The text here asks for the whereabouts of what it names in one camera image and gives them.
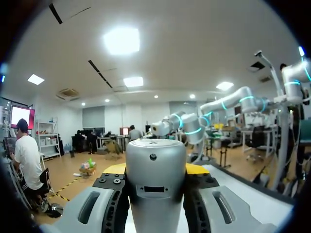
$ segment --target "monitor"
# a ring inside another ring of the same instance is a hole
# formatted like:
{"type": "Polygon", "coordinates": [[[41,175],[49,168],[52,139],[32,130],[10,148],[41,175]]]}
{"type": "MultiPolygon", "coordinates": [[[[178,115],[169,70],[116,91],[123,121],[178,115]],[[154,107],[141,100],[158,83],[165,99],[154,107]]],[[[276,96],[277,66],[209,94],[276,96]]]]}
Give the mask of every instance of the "monitor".
{"type": "Polygon", "coordinates": [[[22,108],[18,106],[12,106],[11,110],[11,128],[17,129],[17,123],[20,119],[26,120],[28,129],[34,129],[35,110],[29,108],[22,108]]]}

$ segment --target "yellow-black tape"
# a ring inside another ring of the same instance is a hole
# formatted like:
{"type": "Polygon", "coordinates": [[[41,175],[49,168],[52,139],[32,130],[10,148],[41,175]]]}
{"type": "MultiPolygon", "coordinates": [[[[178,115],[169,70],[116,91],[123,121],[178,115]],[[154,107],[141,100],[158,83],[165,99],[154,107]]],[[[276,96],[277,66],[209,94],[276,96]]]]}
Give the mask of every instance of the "yellow-black tape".
{"type": "Polygon", "coordinates": [[[59,195],[59,194],[55,194],[56,196],[58,196],[58,197],[60,197],[61,199],[64,199],[64,200],[66,200],[66,201],[70,201],[68,198],[65,198],[65,197],[63,197],[63,196],[61,196],[61,195],[59,195]]]}
{"type": "Polygon", "coordinates": [[[81,177],[78,177],[76,179],[74,179],[73,181],[71,181],[69,184],[67,184],[66,186],[62,187],[60,190],[58,190],[55,194],[58,194],[60,191],[63,191],[65,188],[67,188],[69,185],[71,185],[72,183],[76,182],[78,179],[80,179],[81,177]]]}

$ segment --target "grey panel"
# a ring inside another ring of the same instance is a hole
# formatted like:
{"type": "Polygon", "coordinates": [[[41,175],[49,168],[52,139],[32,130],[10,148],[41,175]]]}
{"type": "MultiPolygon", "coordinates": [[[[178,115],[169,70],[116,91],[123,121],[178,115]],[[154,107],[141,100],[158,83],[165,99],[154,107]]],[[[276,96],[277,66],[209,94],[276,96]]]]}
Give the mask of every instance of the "grey panel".
{"type": "Polygon", "coordinates": [[[40,228],[45,233],[100,233],[102,232],[102,222],[106,207],[112,193],[112,189],[88,187],[67,203],[64,208],[64,214],[60,220],[55,222],[52,226],[44,224],[40,226],[40,228]],[[87,223],[84,224],[78,220],[79,214],[83,208],[85,208],[85,203],[87,203],[89,197],[93,193],[97,193],[99,196],[93,205],[87,223]]]}
{"type": "Polygon", "coordinates": [[[273,224],[261,224],[256,220],[249,205],[225,186],[201,189],[200,194],[212,233],[273,233],[276,230],[273,224]]]}
{"type": "Polygon", "coordinates": [[[83,128],[104,127],[105,106],[84,108],[82,110],[83,128]]]}
{"type": "Polygon", "coordinates": [[[197,113],[197,102],[196,101],[170,101],[169,102],[170,106],[170,114],[179,112],[179,111],[184,111],[185,113],[197,113]]]}

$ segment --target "ceiling light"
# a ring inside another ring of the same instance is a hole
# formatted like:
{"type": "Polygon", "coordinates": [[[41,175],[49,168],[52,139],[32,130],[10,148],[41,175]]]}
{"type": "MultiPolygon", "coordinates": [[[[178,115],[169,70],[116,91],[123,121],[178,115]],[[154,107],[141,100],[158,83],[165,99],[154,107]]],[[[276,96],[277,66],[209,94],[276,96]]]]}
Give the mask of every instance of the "ceiling light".
{"type": "Polygon", "coordinates": [[[104,43],[112,55],[139,51],[139,31],[136,28],[118,28],[104,35],[104,43]]]}
{"type": "Polygon", "coordinates": [[[123,79],[124,84],[127,87],[144,86],[144,81],[142,77],[132,77],[123,79]]]}
{"type": "Polygon", "coordinates": [[[302,47],[299,46],[298,49],[299,49],[300,56],[303,57],[305,55],[305,52],[303,51],[302,47]]]}
{"type": "Polygon", "coordinates": [[[30,76],[30,78],[27,81],[29,81],[33,84],[39,85],[40,83],[42,83],[44,81],[44,79],[33,74],[32,76],[30,76]]]}
{"type": "Polygon", "coordinates": [[[218,84],[216,86],[217,89],[220,89],[222,91],[226,91],[229,88],[231,88],[233,86],[233,83],[229,83],[229,82],[222,82],[221,84],[218,84]]]}

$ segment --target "white wall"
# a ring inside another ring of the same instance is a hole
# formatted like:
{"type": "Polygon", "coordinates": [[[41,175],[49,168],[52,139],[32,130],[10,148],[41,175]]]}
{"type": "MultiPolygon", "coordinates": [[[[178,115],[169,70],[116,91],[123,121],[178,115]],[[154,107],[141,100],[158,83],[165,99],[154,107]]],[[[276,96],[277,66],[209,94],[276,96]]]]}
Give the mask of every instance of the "white wall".
{"type": "Polygon", "coordinates": [[[35,121],[47,122],[52,117],[57,118],[58,133],[63,140],[63,145],[72,145],[71,136],[82,129],[82,109],[73,109],[62,105],[57,100],[34,99],[35,121]]]}
{"type": "Polygon", "coordinates": [[[135,128],[140,131],[145,131],[146,121],[152,124],[168,115],[170,115],[169,103],[106,106],[105,131],[119,134],[120,127],[131,125],[135,125],[135,128]]]}

